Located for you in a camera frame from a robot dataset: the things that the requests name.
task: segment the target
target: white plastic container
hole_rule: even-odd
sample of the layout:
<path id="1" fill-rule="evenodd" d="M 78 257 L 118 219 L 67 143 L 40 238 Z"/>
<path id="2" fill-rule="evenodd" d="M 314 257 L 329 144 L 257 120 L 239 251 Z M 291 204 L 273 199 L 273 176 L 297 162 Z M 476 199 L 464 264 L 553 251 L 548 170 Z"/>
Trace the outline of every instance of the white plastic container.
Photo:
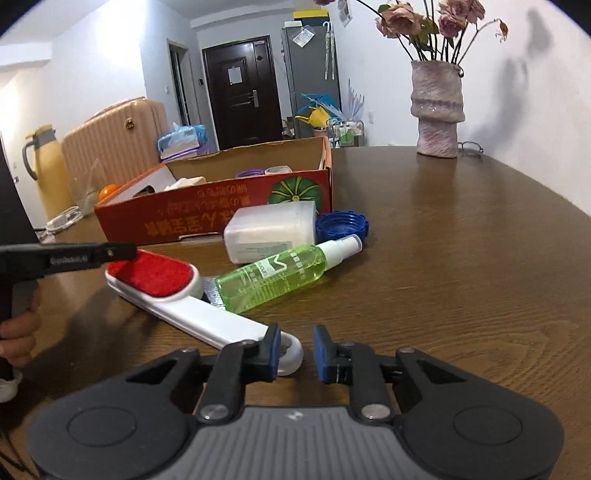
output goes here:
<path id="1" fill-rule="evenodd" d="M 316 204 L 301 201 L 241 208 L 224 230 L 223 239 L 236 265 L 300 245 L 315 245 Z"/>

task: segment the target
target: yellow watering can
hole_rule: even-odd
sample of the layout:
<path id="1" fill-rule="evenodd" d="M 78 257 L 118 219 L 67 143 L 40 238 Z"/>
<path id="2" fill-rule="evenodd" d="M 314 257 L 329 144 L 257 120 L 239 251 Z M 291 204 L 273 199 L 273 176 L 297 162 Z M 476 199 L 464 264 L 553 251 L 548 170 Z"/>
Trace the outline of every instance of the yellow watering can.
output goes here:
<path id="1" fill-rule="evenodd" d="M 297 115 L 294 118 L 301 120 L 313 128 L 324 128 L 329 123 L 330 115 L 321 106 L 310 107 L 312 113 L 309 117 Z"/>

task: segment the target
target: pink suitcase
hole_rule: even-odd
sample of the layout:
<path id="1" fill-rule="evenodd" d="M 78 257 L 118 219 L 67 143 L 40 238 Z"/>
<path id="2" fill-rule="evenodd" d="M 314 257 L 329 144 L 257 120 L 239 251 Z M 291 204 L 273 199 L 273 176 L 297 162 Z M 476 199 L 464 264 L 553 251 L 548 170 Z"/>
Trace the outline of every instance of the pink suitcase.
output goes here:
<path id="1" fill-rule="evenodd" d="M 105 185 L 124 185 L 160 162 L 157 141 L 168 130 L 161 102 L 141 97 L 107 107 L 63 138 L 70 177 L 87 176 L 98 158 Z"/>

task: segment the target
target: bottle label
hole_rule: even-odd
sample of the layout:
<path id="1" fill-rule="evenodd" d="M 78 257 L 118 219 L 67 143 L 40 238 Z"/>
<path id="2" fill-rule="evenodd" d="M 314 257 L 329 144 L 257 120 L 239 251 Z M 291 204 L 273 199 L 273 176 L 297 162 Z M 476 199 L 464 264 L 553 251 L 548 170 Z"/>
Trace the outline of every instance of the bottle label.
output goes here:
<path id="1" fill-rule="evenodd" d="M 269 278 L 287 270 L 287 264 L 279 260 L 279 255 L 260 260 L 255 265 L 263 278 Z"/>
<path id="2" fill-rule="evenodd" d="M 271 255 L 279 254 L 292 247 L 291 242 L 267 242 L 258 244 L 237 244 L 236 254 L 244 263 L 262 260 Z"/>

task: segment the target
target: blue bottle cap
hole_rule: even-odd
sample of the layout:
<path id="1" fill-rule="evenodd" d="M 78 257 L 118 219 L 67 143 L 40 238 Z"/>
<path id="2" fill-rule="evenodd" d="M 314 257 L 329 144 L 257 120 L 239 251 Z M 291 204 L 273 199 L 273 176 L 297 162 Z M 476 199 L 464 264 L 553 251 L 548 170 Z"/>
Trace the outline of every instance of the blue bottle cap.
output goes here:
<path id="1" fill-rule="evenodd" d="M 316 221 L 317 242 L 338 240 L 349 235 L 357 235 L 363 242 L 369 233 L 369 222 L 365 215 L 352 210 L 336 211 L 321 215 Z"/>

